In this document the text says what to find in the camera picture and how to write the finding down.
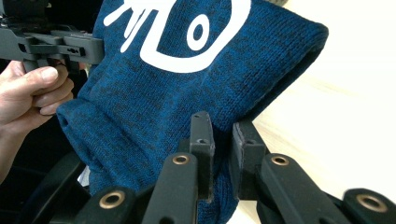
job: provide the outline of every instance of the brass grommet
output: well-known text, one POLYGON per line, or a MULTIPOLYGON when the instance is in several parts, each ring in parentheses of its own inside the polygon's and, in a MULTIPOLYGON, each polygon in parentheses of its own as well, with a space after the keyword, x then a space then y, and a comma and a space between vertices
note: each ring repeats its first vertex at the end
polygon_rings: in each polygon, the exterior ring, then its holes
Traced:
POLYGON ((276 165, 289 165, 289 160, 282 156, 274 156, 271 161, 276 165))
POLYGON ((189 163, 190 158, 189 158, 188 156, 181 155, 181 156, 175 156, 175 157, 172 159, 172 161, 173 161, 174 164, 177 164, 177 165, 184 165, 184 164, 189 163))
POLYGON ((387 205, 384 204, 381 200, 369 194, 359 194, 356 196, 358 202, 363 205, 365 208, 368 208, 372 211, 378 213, 385 213, 388 211, 387 205))
POLYGON ((124 200, 125 193, 121 190, 115 190, 103 196, 99 201, 99 205, 102 208, 111 209, 122 204, 124 200))

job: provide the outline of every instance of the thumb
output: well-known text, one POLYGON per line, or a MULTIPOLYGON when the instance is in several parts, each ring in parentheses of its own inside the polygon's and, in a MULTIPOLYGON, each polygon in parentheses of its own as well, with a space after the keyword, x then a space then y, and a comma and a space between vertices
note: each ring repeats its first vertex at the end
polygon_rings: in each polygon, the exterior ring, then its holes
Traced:
POLYGON ((12 81, 15 96, 30 95, 34 91, 47 88, 56 82, 58 71, 54 67, 33 70, 12 81))

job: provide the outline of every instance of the knit hat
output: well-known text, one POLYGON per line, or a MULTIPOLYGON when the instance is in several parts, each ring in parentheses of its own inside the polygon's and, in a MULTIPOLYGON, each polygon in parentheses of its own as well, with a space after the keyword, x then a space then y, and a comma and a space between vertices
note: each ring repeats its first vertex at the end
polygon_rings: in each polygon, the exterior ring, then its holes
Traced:
POLYGON ((254 119, 320 54, 325 26, 262 0, 105 0, 93 34, 106 56, 78 98, 58 109, 90 167, 92 193, 139 191, 208 112, 216 142, 214 199, 200 223, 225 223, 237 200, 228 172, 233 123, 254 119))

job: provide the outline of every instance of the white printed logo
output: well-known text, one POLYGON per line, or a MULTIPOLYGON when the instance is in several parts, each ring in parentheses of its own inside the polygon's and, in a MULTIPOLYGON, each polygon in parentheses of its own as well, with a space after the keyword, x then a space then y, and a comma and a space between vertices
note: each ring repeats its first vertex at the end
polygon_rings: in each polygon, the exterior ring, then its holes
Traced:
MULTIPOLYGON (((199 55, 190 58, 177 58, 157 51, 166 21, 175 2, 176 0, 124 0, 122 6, 105 17, 104 24, 105 26, 109 26, 126 10, 131 9, 133 11, 133 15, 124 32, 126 40, 120 49, 120 52, 124 52, 131 45, 140 27, 149 16, 149 13, 152 10, 157 10, 158 14, 142 46, 140 57, 146 63, 166 71, 192 73, 207 68, 213 60, 215 60, 221 50, 242 28, 250 11, 250 0, 231 0, 232 12, 230 22, 213 45, 199 55)), ((204 47, 208 37, 209 19, 206 15, 201 14, 190 24, 187 31, 187 44, 192 50, 199 50, 204 47), (194 39, 193 32, 199 25, 201 25, 203 29, 201 37, 199 39, 194 39)))

